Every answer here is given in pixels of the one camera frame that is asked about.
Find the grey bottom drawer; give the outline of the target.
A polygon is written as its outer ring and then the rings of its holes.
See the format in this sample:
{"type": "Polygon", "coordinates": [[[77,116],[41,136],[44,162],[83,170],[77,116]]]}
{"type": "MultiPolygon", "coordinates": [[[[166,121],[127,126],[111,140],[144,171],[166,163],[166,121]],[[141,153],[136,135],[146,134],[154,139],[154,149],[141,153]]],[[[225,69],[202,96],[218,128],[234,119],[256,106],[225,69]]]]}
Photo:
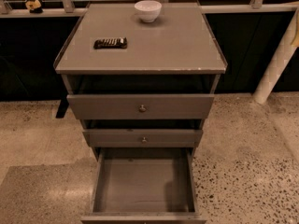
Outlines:
{"type": "Polygon", "coordinates": [[[102,148],[82,224],[206,224],[187,148],[102,148]]]}

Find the brass top drawer knob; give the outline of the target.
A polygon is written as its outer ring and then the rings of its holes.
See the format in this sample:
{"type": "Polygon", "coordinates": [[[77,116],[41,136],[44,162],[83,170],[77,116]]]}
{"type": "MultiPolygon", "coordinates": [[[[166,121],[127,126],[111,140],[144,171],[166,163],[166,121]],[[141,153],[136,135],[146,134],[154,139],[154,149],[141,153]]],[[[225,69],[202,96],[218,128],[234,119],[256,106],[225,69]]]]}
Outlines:
{"type": "Polygon", "coordinates": [[[139,110],[140,113],[144,113],[144,112],[147,111],[147,108],[144,105],[140,105],[138,110],[139,110]]]}

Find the grey middle drawer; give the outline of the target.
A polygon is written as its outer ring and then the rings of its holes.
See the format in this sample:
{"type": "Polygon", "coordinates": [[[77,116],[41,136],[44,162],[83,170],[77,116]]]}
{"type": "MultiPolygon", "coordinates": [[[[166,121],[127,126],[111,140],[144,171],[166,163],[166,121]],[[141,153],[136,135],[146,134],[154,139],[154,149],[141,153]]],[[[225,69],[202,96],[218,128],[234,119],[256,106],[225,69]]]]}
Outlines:
{"type": "Polygon", "coordinates": [[[90,147],[197,147],[203,131],[181,129],[88,129],[83,135],[90,147]],[[142,137],[148,142],[142,144],[142,137]]]}

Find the dark snack bar packet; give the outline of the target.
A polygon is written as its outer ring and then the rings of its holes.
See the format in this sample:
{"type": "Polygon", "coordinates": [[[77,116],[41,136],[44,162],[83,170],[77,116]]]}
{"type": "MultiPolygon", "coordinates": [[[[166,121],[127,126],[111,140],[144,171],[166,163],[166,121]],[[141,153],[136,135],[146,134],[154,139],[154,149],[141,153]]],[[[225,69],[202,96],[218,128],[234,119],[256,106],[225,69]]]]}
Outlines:
{"type": "Polygon", "coordinates": [[[126,49],[126,37],[101,38],[94,42],[94,49],[126,49]]]}

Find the small yellow black object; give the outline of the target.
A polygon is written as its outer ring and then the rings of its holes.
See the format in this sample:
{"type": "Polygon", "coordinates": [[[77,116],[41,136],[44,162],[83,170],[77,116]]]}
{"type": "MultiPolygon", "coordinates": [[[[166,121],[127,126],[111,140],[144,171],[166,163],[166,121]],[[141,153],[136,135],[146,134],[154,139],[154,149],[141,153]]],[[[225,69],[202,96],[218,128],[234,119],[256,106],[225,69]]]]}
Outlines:
{"type": "Polygon", "coordinates": [[[30,13],[42,13],[43,9],[39,0],[28,0],[25,3],[26,8],[30,13]]]}

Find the grey drawer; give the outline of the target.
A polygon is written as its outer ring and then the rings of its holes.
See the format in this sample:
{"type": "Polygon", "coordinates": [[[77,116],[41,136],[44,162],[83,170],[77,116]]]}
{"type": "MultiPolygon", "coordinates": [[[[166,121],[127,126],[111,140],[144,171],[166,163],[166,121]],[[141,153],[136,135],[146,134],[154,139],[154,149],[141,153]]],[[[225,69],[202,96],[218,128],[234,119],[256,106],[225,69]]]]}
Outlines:
{"type": "Polygon", "coordinates": [[[205,119],[211,94],[77,94],[67,100],[77,119],[205,119]],[[139,112],[140,105],[147,111],[139,112]]]}
{"type": "Polygon", "coordinates": [[[102,148],[82,224],[206,224],[187,148],[102,148]]]}
{"type": "Polygon", "coordinates": [[[83,135],[90,147],[197,147],[203,131],[181,129],[88,129],[83,135]],[[148,142],[142,144],[142,137],[148,142]]]}

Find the white diagonal pillar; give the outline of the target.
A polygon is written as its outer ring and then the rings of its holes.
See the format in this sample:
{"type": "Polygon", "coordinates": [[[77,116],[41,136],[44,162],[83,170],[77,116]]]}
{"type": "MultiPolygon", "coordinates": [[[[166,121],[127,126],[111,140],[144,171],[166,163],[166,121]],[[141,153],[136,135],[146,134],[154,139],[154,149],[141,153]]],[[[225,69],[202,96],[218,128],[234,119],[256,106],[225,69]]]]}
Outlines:
{"type": "Polygon", "coordinates": [[[260,105],[263,105],[267,101],[270,93],[291,60],[292,55],[299,48],[292,46],[297,22],[299,23],[299,8],[296,9],[286,32],[281,38],[278,47],[256,88],[256,91],[253,93],[254,101],[260,105]]]}

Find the white ceramic bowl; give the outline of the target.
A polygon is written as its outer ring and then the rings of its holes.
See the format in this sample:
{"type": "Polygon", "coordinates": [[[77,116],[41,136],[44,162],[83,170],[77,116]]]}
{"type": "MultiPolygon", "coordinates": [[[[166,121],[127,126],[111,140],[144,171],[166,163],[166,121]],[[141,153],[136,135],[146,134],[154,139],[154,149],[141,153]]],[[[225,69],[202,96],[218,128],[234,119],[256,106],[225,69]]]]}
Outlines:
{"type": "Polygon", "coordinates": [[[135,11],[143,22],[154,22],[160,15],[162,4],[154,0],[144,0],[135,3],[135,11]]]}

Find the brass middle drawer knob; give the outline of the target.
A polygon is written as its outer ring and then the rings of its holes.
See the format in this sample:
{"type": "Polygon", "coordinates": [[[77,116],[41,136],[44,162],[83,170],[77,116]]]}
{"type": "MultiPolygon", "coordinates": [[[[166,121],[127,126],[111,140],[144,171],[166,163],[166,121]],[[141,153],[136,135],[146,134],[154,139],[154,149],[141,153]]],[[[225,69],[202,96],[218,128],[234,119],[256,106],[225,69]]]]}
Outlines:
{"type": "Polygon", "coordinates": [[[142,137],[141,143],[142,144],[146,144],[147,142],[148,142],[147,138],[146,137],[142,137]]]}

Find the brass drawer knob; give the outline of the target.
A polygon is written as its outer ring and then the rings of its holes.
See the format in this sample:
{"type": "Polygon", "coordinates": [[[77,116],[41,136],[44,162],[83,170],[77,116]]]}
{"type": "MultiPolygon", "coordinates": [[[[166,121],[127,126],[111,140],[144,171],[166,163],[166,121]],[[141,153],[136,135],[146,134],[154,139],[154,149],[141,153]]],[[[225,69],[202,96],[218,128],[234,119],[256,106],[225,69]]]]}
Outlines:
{"type": "Polygon", "coordinates": [[[147,138],[146,137],[142,137],[141,143],[142,144],[146,144],[147,142],[148,142],[147,138]]]}
{"type": "Polygon", "coordinates": [[[138,110],[139,110],[140,113],[144,113],[144,112],[147,111],[147,108],[144,105],[140,105],[138,110]]]}

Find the yellow sponge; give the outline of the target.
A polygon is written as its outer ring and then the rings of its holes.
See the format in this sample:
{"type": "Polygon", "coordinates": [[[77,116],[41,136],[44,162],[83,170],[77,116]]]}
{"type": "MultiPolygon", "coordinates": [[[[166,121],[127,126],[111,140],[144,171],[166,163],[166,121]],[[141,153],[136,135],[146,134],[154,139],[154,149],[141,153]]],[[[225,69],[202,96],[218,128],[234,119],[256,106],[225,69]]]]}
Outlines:
{"type": "Polygon", "coordinates": [[[295,35],[292,41],[292,46],[294,47],[299,47],[299,23],[297,22],[296,24],[296,31],[295,31],[295,35]]]}

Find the grey top drawer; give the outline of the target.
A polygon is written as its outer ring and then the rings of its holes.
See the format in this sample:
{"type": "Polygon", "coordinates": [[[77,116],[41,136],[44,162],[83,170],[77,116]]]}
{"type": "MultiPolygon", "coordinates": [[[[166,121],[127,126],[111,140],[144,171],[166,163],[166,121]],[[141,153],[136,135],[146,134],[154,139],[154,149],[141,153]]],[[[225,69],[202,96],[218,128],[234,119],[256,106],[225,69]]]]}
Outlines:
{"type": "Polygon", "coordinates": [[[205,119],[211,94],[77,94],[67,100],[77,119],[205,119]],[[147,111],[139,112],[140,105],[147,111]]]}

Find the grey drawer cabinet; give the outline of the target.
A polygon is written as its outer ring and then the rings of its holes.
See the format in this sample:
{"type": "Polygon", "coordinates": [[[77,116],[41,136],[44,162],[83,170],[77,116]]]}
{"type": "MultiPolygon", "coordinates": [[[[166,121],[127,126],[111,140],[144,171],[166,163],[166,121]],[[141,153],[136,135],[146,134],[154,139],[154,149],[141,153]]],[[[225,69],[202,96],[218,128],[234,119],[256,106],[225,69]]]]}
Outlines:
{"type": "MultiPolygon", "coordinates": [[[[55,69],[68,95],[211,94],[226,63],[195,7],[170,8],[151,23],[134,7],[90,7],[55,69]],[[101,38],[126,37],[126,49],[94,49],[101,38]]],[[[88,129],[202,130],[206,119],[79,119],[88,129]]]]}

